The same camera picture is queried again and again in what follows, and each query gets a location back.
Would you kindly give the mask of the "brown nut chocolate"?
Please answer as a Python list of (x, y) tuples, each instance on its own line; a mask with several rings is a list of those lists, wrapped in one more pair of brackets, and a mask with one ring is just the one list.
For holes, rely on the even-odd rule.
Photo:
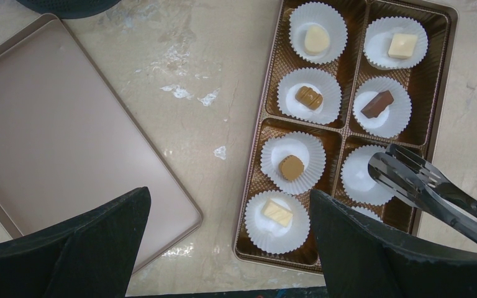
[(321, 93), (315, 92), (311, 87), (302, 86), (298, 89), (295, 98), (302, 105), (310, 110), (316, 110), (323, 103), (323, 96)]

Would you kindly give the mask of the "cream square chocolate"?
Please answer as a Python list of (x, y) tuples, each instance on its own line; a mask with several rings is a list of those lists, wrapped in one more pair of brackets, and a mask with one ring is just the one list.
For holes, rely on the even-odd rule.
[(388, 56), (397, 59), (408, 59), (413, 56), (418, 36), (414, 34), (395, 33), (388, 50)]

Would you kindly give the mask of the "caramel round chocolate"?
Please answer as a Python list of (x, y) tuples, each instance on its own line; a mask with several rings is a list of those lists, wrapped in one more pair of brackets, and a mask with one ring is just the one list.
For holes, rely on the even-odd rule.
[(294, 181), (304, 172), (304, 163), (294, 155), (288, 155), (279, 163), (279, 171), (287, 181)]

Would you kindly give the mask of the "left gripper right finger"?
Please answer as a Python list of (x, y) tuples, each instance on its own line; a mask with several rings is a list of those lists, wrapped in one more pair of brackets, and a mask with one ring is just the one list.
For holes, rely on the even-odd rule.
[(309, 216), (331, 297), (477, 297), (477, 253), (412, 236), (320, 190)]

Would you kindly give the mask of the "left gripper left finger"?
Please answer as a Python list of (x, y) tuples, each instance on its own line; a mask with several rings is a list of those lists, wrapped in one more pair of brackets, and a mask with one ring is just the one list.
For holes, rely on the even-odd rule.
[(124, 297), (150, 207), (148, 188), (139, 187), (0, 243), (0, 297)]

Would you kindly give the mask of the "cream striped chocolate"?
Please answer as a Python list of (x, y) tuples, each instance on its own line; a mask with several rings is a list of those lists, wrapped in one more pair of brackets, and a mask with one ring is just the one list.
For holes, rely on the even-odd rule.
[(293, 219), (293, 212), (273, 199), (267, 200), (261, 214), (283, 227), (288, 227)]

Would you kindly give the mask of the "white chocolate piece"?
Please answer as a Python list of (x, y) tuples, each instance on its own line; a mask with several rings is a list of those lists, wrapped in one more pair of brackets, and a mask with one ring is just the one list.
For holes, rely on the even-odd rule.
[(312, 24), (304, 38), (304, 51), (308, 55), (320, 55), (330, 47), (330, 36), (323, 27)]

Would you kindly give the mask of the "brown box lid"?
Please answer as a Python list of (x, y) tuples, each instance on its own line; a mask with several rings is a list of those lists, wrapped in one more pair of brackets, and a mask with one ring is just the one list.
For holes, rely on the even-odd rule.
[(0, 44), (0, 223), (19, 238), (137, 187), (152, 204), (136, 271), (202, 212), (64, 23), (43, 14)]

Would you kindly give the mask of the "metal tweezers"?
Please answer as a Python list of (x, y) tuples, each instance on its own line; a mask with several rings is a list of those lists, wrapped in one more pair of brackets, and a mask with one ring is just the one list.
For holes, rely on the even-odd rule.
[(372, 154), (368, 173), (405, 204), (423, 210), (477, 244), (477, 200), (409, 149), (390, 144)]

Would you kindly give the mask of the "dark chocolate piece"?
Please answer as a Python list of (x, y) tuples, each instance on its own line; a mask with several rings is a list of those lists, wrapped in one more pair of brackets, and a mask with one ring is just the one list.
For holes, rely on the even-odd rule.
[(390, 91), (380, 92), (361, 110), (361, 113), (369, 119), (377, 118), (393, 102), (394, 98)]

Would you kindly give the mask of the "brown chocolate box tray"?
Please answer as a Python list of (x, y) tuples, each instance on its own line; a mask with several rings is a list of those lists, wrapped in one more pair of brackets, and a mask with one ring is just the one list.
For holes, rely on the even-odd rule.
[[(341, 14), (347, 25), (348, 42), (336, 60), (319, 65), (319, 69), (337, 79), (342, 100), (333, 122), (313, 124), (284, 115), (276, 104), (277, 86), (283, 76), (310, 66), (308, 61), (297, 55), (289, 41), (290, 16), (300, 5), (300, 1), (282, 1), (280, 4), (252, 139), (233, 251), (242, 261), (319, 274), (322, 270), (312, 235), (309, 235), (297, 250), (281, 255), (262, 251), (248, 236), (245, 227), (247, 202), (258, 193), (276, 190), (276, 184), (261, 172), (262, 146), (272, 138), (294, 131), (317, 137), (325, 148), (326, 167), (316, 189), (349, 206), (354, 205), (354, 202), (344, 191), (340, 173), (342, 163), (356, 148), (363, 145), (386, 146), (396, 143), (431, 159), (447, 86), (458, 11), (452, 6), (430, 1), (330, 1), (329, 5)], [(379, 70), (371, 66), (363, 54), (366, 29), (374, 20), (394, 16), (410, 17), (421, 23), (428, 35), (428, 51), (424, 59), (413, 68)], [(357, 123), (352, 112), (357, 88), (366, 80), (380, 76), (399, 82), (412, 100), (409, 123), (399, 135), (391, 138), (381, 138), (366, 132)]]

